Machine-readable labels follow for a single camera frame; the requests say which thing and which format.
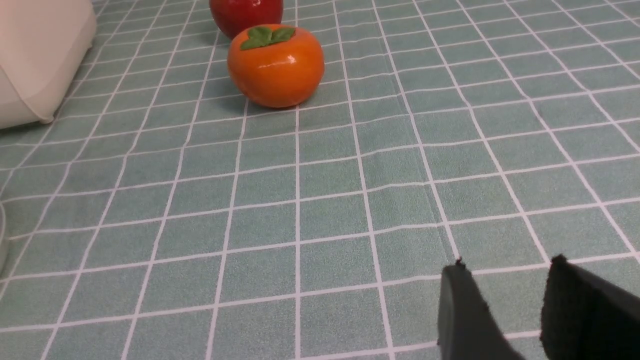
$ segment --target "white plastic container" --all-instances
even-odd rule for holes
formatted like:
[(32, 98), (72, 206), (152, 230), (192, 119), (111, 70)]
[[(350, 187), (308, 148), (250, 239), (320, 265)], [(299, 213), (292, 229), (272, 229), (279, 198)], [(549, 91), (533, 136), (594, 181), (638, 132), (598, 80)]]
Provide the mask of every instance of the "white plastic container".
[(90, 0), (0, 1), (0, 129), (53, 120), (95, 30)]

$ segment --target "white grid line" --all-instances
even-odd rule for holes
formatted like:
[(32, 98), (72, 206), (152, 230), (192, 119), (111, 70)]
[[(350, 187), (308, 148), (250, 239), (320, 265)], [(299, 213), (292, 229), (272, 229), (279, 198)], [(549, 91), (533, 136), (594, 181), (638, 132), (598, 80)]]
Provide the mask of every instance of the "white grid line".
[[(335, 0), (332, 2), (334, 15), (335, 15), (335, 23), (338, 27), (338, 14), (335, 6)], [(378, 284), (378, 297), (380, 298), (380, 310), (382, 315), (382, 323), (385, 330), (385, 341), (387, 342), (387, 354), (389, 356), (389, 360), (396, 360), (396, 353), (393, 352), (394, 342), (393, 336), (391, 334), (391, 325), (389, 323), (389, 314), (387, 312), (387, 300), (385, 298), (385, 290), (382, 285), (382, 272), (380, 270), (380, 260), (378, 259), (378, 250), (376, 248), (376, 236), (374, 234), (373, 228), (373, 219), (371, 217), (371, 209), (369, 208), (369, 196), (367, 194), (367, 181), (364, 177), (364, 168), (362, 165), (362, 156), (360, 154), (360, 142), (358, 141), (358, 129), (356, 126), (356, 120), (353, 112), (353, 103), (351, 102), (351, 90), (349, 89), (349, 77), (347, 75), (347, 65), (344, 61), (344, 48), (342, 46), (342, 35), (340, 30), (337, 31), (338, 35), (338, 43), (340, 48), (340, 58), (342, 60), (342, 73), (345, 79), (345, 88), (347, 95), (347, 102), (349, 104), (349, 116), (351, 117), (351, 128), (353, 131), (353, 141), (355, 143), (355, 151), (356, 151), (356, 160), (358, 162), (358, 171), (360, 174), (360, 188), (363, 191), (363, 200), (364, 200), (364, 209), (365, 215), (367, 218), (367, 229), (369, 235), (369, 243), (371, 245), (371, 252), (373, 257), (373, 268), (374, 273), (376, 275), (376, 283)]]
[[(456, 2), (460, 6), (460, 8), (463, 8), (462, 4), (458, 0), (456, 0)], [(418, 10), (418, 12), (420, 12), (420, 8), (418, 7), (418, 4), (415, 2), (415, 0), (413, 0), (413, 4), (415, 5), (416, 10)], [(465, 12), (465, 15), (467, 16), (467, 18), (470, 21), (472, 21), (472, 19), (468, 16), (468, 13), (466, 12), (466, 10), (464, 10), (464, 12)], [(504, 173), (504, 171), (502, 169), (502, 165), (500, 164), (500, 162), (496, 158), (495, 154), (493, 153), (493, 150), (492, 150), (491, 146), (489, 146), (489, 141), (487, 141), (487, 139), (484, 137), (484, 132), (480, 128), (480, 125), (478, 124), (478, 121), (476, 119), (476, 115), (475, 115), (475, 113), (473, 111), (473, 108), (471, 107), (471, 104), (465, 98), (464, 94), (462, 93), (462, 90), (458, 86), (458, 82), (457, 82), (455, 76), (453, 76), (453, 72), (451, 72), (451, 68), (448, 66), (447, 60), (445, 59), (444, 55), (442, 54), (440, 48), (437, 47), (436, 39), (433, 36), (432, 32), (429, 30), (429, 26), (427, 25), (427, 22), (424, 20), (424, 18), (422, 20), (422, 23), (423, 23), (424, 27), (429, 31), (429, 35), (431, 37), (431, 41), (434, 44), (436, 44), (436, 50), (438, 51), (438, 54), (440, 55), (440, 58), (442, 59), (442, 61), (444, 62), (445, 66), (446, 66), (447, 72), (449, 73), (449, 77), (451, 78), (451, 81), (453, 82), (453, 84), (454, 84), (454, 86), (456, 88), (456, 91), (458, 92), (458, 95), (460, 96), (462, 101), (467, 105), (467, 108), (469, 110), (469, 114), (471, 115), (471, 120), (474, 123), (474, 127), (476, 128), (476, 131), (478, 132), (478, 135), (480, 136), (480, 139), (482, 139), (482, 141), (483, 141), (484, 148), (487, 150), (487, 153), (491, 157), (491, 160), (493, 161), (493, 164), (495, 165), (495, 168), (498, 170), (498, 173), (499, 173), (500, 177), (502, 178), (502, 182), (504, 183), (505, 187), (507, 188), (507, 191), (509, 192), (509, 196), (511, 197), (511, 200), (515, 204), (516, 209), (518, 210), (518, 213), (522, 215), (522, 220), (524, 221), (524, 223), (525, 223), (525, 225), (527, 227), (527, 230), (529, 231), (529, 234), (531, 235), (531, 238), (533, 239), (533, 242), (534, 242), (536, 248), (538, 249), (538, 252), (540, 253), (540, 256), (541, 256), (542, 260), (544, 260), (545, 263), (550, 263), (550, 260), (549, 260), (549, 257), (547, 255), (547, 252), (545, 251), (542, 243), (538, 239), (538, 235), (536, 234), (536, 231), (534, 230), (533, 225), (531, 225), (531, 221), (529, 221), (529, 217), (525, 214), (525, 210), (522, 207), (522, 204), (520, 203), (520, 200), (516, 196), (515, 191), (513, 191), (513, 188), (511, 187), (511, 183), (509, 182), (509, 179), (507, 179), (506, 174)], [(475, 24), (473, 26), (475, 27), (476, 31), (482, 37), (483, 35), (480, 32), (480, 30), (477, 28), (477, 26)]]
[[(295, 27), (298, 27), (298, 0), (295, 1)], [(294, 357), (300, 359), (302, 357), (302, 299), (300, 293), (302, 292), (302, 271), (300, 268), (300, 105), (296, 105), (296, 265), (294, 271), (296, 272), (296, 323), (294, 326)]]

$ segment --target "green leaf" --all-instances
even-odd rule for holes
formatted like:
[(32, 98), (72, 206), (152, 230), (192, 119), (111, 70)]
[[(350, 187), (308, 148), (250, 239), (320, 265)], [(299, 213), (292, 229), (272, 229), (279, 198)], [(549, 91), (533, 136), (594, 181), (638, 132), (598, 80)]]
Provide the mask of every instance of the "green leaf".
[(250, 50), (255, 49), (256, 47), (264, 47), (269, 45), (268, 41), (263, 41), (257, 38), (249, 38), (245, 40), (242, 44), (240, 44), (240, 50)]
[(295, 28), (286, 28), (286, 27), (278, 28), (276, 29), (276, 31), (273, 32), (270, 42), (271, 44), (275, 44), (278, 42), (289, 41), (295, 32), (296, 32)]
[(261, 40), (264, 43), (268, 44), (271, 41), (272, 36), (271, 29), (266, 26), (254, 26), (247, 32), (249, 38), (254, 38), (257, 40)]

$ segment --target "fake fruit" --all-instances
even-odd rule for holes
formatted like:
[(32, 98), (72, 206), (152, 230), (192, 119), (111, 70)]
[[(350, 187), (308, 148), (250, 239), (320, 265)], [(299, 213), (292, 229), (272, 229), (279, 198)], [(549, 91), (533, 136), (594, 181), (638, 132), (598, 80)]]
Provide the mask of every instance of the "fake fruit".
[(209, 0), (213, 21), (233, 39), (244, 29), (262, 24), (279, 24), (283, 0)]
[(315, 92), (324, 75), (324, 54), (309, 31), (268, 24), (244, 30), (231, 41), (227, 67), (251, 101), (288, 108)]

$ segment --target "persimmon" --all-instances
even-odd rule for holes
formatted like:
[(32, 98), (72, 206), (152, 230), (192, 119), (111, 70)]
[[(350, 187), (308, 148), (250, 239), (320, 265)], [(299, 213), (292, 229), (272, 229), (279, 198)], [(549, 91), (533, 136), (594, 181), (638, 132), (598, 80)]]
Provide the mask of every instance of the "persimmon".
[(227, 67), (249, 100), (288, 108), (315, 92), (324, 75), (324, 54), (309, 31), (266, 24), (246, 29), (231, 41)]

